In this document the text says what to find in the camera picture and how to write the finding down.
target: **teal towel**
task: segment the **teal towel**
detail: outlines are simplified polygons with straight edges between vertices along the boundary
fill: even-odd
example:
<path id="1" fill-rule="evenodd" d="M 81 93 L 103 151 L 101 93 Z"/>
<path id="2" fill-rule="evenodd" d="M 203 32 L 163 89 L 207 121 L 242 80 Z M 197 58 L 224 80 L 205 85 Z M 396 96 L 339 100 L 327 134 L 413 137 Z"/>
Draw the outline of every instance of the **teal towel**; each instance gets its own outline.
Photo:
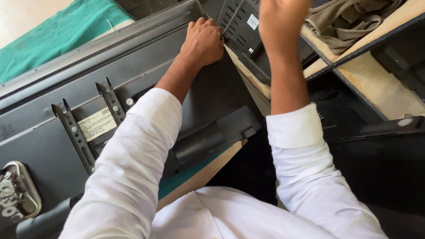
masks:
<path id="1" fill-rule="evenodd" d="M 67 8 L 0 49 L 0 84 L 133 19 L 114 0 L 75 0 Z"/>

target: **fabric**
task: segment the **fabric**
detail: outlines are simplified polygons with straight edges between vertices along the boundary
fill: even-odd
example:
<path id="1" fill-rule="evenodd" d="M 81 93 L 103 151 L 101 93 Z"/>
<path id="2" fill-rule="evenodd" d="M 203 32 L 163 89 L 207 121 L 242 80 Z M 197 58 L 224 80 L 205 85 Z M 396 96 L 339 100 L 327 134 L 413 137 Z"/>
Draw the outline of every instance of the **fabric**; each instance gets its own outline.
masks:
<path id="1" fill-rule="evenodd" d="M 154 88 L 141 97 L 97 159 L 60 238 L 386 238 L 317 136 L 314 103 L 267 117 L 278 195 L 289 212 L 232 188 L 205 187 L 156 213 L 159 179 L 181 119 L 171 93 Z M 297 148 L 286 148 L 293 140 Z"/>
<path id="2" fill-rule="evenodd" d="M 0 49 L 0 84 L 134 19 L 114 0 L 74 0 L 68 7 Z"/>
<path id="3" fill-rule="evenodd" d="M 312 8 L 306 26 L 331 52 L 341 55 L 356 41 L 381 25 L 402 0 L 332 0 Z"/>

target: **sticker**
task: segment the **sticker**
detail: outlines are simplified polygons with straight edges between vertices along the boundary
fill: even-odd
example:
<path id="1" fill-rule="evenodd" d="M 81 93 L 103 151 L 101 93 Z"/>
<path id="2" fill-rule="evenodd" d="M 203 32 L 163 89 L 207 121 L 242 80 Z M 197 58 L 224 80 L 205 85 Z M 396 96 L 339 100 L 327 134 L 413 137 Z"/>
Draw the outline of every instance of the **sticker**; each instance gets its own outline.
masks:
<path id="1" fill-rule="evenodd" d="M 252 29 L 256 29 L 258 26 L 258 19 L 251 14 L 251 16 L 249 17 L 248 21 L 247 21 L 248 25 L 252 28 Z"/>
<path id="2" fill-rule="evenodd" d="M 105 141 L 103 141 L 101 143 L 98 143 L 97 145 L 95 145 L 93 147 L 93 150 L 94 150 L 94 152 L 96 152 L 97 157 L 100 156 L 100 154 L 103 151 L 103 148 L 106 146 L 106 143 L 108 143 L 108 141 L 109 141 L 109 139 L 107 139 L 107 140 L 105 140 Z"/>
<path id="3" fill-rule="evenodd" d="M 92 114 L 91 116 L 78 122 L 78 126 L 87 142 L 93 140 L 116 127 L 116 123 L 109 112 L 108 107 Z"/>

